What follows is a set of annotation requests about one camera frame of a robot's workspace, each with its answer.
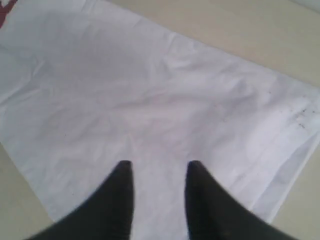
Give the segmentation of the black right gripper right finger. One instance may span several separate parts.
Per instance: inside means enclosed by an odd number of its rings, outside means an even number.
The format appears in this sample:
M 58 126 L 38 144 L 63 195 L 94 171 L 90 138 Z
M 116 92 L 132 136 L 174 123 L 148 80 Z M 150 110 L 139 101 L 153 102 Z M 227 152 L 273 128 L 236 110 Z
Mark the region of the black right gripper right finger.
M 185 214 L 191 240 L 291 240 L 239 204 L 197 160 L 187 165 Z

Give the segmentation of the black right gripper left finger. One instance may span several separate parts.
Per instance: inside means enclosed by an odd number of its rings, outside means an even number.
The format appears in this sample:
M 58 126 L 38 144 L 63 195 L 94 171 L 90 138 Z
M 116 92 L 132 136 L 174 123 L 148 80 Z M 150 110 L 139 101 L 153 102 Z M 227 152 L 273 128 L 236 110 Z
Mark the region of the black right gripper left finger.
M 132 163 L 120 161 L 100 187 L 32 240 L 128 240 L 134 215 Z

